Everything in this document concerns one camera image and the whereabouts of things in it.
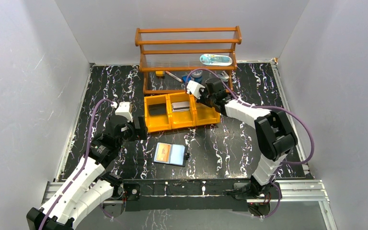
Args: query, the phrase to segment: white wall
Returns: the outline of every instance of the white wall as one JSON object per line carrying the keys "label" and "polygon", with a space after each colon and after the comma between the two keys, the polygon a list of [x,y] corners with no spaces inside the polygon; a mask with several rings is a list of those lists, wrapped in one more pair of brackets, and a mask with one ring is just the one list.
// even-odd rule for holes
{"label": "white wall", "polygon": [[88,61],[139,63],[136,28],[237,26],[238,60],[280,56],[308,0],[56,0]]}
{"label": "white wall", "polygon": [[53,180],[89,64],[53,0],[0,0],[0,230],[28,229]]}
{"label": "white wall", "polygon": [[310,168],[339,229],[368,229],[368,1],[311,0],[279,70],[291,109],[313,130]]}

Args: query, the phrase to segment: marker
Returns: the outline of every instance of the marker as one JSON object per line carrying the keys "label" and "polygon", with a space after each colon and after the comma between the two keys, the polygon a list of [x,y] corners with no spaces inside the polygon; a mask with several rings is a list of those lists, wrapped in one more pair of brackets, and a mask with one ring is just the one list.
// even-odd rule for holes
{"label": "marker", "polygon": [[170,73],[169,71],[166,71],[165,73],[167,73],[168,75],[170,75],[172,78],[176,79],[177,81],[183,83],[183,80],[181,80],[180,78],[178,78],[174,74]]}

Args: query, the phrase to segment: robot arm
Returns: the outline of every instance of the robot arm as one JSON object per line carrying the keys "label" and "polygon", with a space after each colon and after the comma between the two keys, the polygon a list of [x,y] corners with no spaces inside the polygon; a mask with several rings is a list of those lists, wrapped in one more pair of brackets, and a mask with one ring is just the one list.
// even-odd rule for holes
{"label": "robot arm", "polygon": [[43,224],[44,230],[72,230],[104,200],[120,198],[123,194],[122,178],[110,172],[103,173],[118,156],[124,141],[146,138],[144,118],[133,119],[130,103],[120,103],[105,131],[93,138],[85,165],[85,157],[82,157],[60,189],[39,209],[32,208],[27,213],[29,229],[39,229],[44,216],[49,213]]}
{"label": "robot arm", "polygon": [[189,81],[187,93],[197,98],[197,103],[213,107],[224,116],[236,118],[256,130],[259,149],[262,152],[251,183],[238,193],[251,196],[266,194],[274,180],[274,174],[286,155],[297,145],[297,137],[285,112],[254,108],[225,91],[218,78],[208,79],[205,85]]}

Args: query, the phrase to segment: black marble tabletop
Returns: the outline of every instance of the black marble tabletop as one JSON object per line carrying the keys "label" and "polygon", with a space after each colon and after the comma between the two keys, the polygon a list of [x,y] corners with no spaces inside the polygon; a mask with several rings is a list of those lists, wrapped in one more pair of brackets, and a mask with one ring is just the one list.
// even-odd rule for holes
{"label": "black marble tabletop", "polygon": [[[150,73],[148,89],[181,89],[182,84],[169,76],[159,79]],[[238,64],[233,77],[234,91],[246,102],[259,105],[283,106],[270,63]],[[84,154],[87,144],[89,118],[95,104],[103,98],[129,101],[133,116],[144,114],[143,74],[138,66],[95,66],[83,101],[80,117],[72,140],[65,170],[66,179]],[[93,134],[104,130],[112,108],[100,106],[93,126]],[[187,145],[190,158],[185,167],[152,162],[158,142]],[[119,157],[107,170],[124,179],[225,179],[249,178],[257,167],[260,151],[254,129],[238,120],[222,117],[221,123],[193,128],[150,133],[147,140],[127,142]],[[287,156],[299,161],[297,150]],[[282,166],[278,177],[304,178],[301,166]]]}

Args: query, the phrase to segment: wooden rack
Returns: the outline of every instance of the wooden rack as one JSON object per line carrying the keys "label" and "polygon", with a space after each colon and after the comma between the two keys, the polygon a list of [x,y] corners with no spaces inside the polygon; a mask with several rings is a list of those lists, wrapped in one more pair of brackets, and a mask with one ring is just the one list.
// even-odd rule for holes
{"label": "wooden rack", "polygon": [[[190,71],[193,69],[209,69],[226,71],[230,76],[229,87],[232,89],[232,71],[236,70],[235,47],[242,42],[239,26],[215,28],[168,28],[168,29],[136,29],[135,45],[140,47],[139,71],[144,75],[144,94],[165,94],[184,92],[184,90],[148,90],[149,72],[153,71]],[[228,44],[228,48],[185,49],[184,44]],[[155,49],[157,46],[181,45],[182,49]],[[206,66],[199,61],[201,54],[220,54],[232,58],[230,66]]]}

